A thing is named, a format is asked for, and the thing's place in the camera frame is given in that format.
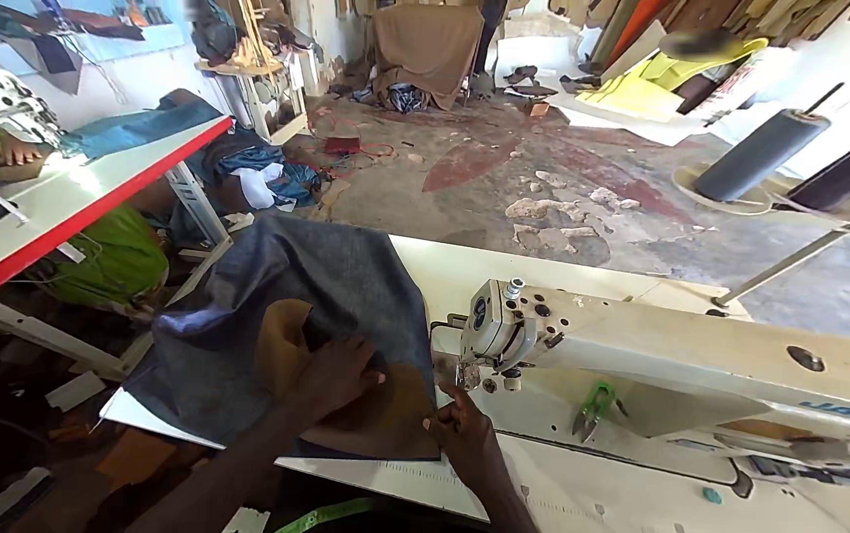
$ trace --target concrete floor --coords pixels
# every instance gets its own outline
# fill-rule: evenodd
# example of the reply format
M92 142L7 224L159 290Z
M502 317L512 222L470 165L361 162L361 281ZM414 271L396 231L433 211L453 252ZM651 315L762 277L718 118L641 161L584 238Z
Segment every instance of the concrete floor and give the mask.
M395 148L375 161L354 156L361 170L344 171L350 186L332 206L334 222L727 287L825 232L717 212L681 194L670 181L673 169L712 162L730 148L714 136L668 148L622 130L570 128L555 110L529 118L503 97L410 115L343 99L318 105L336 117L336 128L319 117L321 135L355 136L358 128L368 151L387 150L375 143ZM541 179L537 171L550 174ZM641 207L594 202L589 194L597 187ZM508 217L508 206L522 198L575 204ZM522 229L516 237L515 226ZM596 236L555 230L584 227ZM741 301L757 321L850 335L850 237Z

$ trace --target hand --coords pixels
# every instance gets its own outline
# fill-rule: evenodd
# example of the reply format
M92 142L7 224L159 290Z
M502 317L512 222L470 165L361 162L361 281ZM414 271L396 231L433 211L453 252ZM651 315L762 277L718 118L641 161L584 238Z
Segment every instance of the hand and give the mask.
M301 416L316 423L384 383L383 373L366 370L374 351L375 344L359 336L324 344L300 371L290 403Z
M490 418L480 412L464 389L449 383L439 387L454 402L439 409L435 418L426 418L422 425L438 441L458 478L481 499L489 491L513 491Z
M40 159L40 150L29 142L24 142L9 133L0 135L0 148L3 162L8 165L22 165Z

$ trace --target white table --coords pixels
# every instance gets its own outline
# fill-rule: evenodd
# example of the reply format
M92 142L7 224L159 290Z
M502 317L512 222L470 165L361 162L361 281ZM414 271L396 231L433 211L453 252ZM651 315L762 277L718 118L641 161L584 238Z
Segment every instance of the white table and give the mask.
M10 184L0 196L16 203L29 221L13 214L0 220L0 285L49 253L138 190L165 174L176 194L213 244L228 239L204 192L182 162L233 122L219 116L143 146L87 162L84 156L51 156L40 176ZM132 357L113 357L43 321L0 303L0 329L75 358L103 378L124 378L150 345L133 346Z
M491 278L508 280L520 276L527 285L616 300L633 296L635 302L695 313L711 309L711 297L727 292L708 285L395 235L392 242L422 290L429 321L443 321L448 313L465 313L473 293ZM750 321L750 315L737 301L731 302L727 311L736 320ZM223 448L162 422L122 389L103 407L101 416ZM515 486L530 490L526 500L542 532L850 531L850 488L818 487L814 483L797 488L798 496L792 497L784 492L789 492L790 487L758 481L748 500L726 488L717 488L724 503L716 505L703 498L702 489L709 485L701 481L505 434L499 434L499 440ZM458 481L446 462L281 458L277 464L486 519L477 498Z

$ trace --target denim fabric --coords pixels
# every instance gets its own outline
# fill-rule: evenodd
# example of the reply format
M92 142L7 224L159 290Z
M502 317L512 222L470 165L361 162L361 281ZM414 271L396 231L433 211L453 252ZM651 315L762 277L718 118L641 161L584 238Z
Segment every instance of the denim fabric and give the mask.
M311 349L365 335L378 345L371 367L415 366L434 403L424 301L389 237L264 214L205 283L158 316L155 345L123 387L176 428L229 444L272 404L253 350L266 307L284 299L313 305L303 329ZM316 446L294 446L290 454L343 455Z

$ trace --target workshop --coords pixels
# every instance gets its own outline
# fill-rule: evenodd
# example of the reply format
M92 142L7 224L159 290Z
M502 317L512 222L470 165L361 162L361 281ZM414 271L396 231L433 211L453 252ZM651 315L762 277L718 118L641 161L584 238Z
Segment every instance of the workshop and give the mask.
M0 0L0 532L850 533L850 0Z

